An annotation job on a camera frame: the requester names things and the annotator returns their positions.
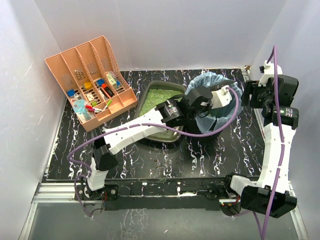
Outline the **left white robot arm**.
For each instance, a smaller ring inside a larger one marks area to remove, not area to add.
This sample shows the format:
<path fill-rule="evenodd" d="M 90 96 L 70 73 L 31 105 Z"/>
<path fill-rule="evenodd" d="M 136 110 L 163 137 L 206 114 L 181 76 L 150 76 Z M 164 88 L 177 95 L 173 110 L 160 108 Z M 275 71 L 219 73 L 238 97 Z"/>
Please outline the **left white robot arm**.
<path fill-rule="evenodd" d="M 179 127 L 209 111 L 215 106 L 213 91 L 207 87 L 196 87 L 187 94 L 176 94 L 157 104 L 142 116 L 124 124 L 122 127 L 112 128 L 105 136 L 96 137 L 95 142 L 103 140 L 106 152 L 102 156 L 94 154 L 91 170 L 86 180 L 89 191 L 103 189 L 109 171 L 117 165 L 114 156 L 123 148 L 150 135 L 172 131 L 187 136 L 188 133 Z"/>

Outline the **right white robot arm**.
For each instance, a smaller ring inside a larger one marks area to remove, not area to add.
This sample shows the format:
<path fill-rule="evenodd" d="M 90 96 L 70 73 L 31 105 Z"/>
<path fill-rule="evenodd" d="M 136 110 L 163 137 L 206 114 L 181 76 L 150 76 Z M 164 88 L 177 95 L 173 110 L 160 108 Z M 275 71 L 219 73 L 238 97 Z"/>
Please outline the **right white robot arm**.
<path fill-rule="evenodd" d="M 293 137 L 299 123 L 299 111 L 291 107 L 299 81 L 291 76 L 279 75 L 278 91 L 273 77 L 266 85 L 249 80 L 241 97 L 242 106 L 261 109 L 264 118 L 265 147 L 262 168 L 256 183 L 240 174 L 227 175 L 226 191 L 240 197 L 240 206 L 272 218 L 280 218 L 292 211 L 297 198 L 290 196 L 288 172 Z"/>

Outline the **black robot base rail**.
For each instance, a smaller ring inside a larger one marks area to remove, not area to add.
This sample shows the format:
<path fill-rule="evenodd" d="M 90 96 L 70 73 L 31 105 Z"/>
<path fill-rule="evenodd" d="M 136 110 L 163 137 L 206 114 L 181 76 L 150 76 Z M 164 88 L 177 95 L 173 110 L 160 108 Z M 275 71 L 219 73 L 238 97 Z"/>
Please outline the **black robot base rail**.
<path fill-rule="evenodd" d="M 222 211 L 227 216 L 240 214 L 240 197 L 226 190 L 225 183 L 221 177 L 107 179 L 101 189 L 92 190 L 80 177 L 74 183 L 74 199 L 83 205 L 87 215 L 96 213 L 87 209 L 95 204 L 101 212 L 203 209 Z"/>

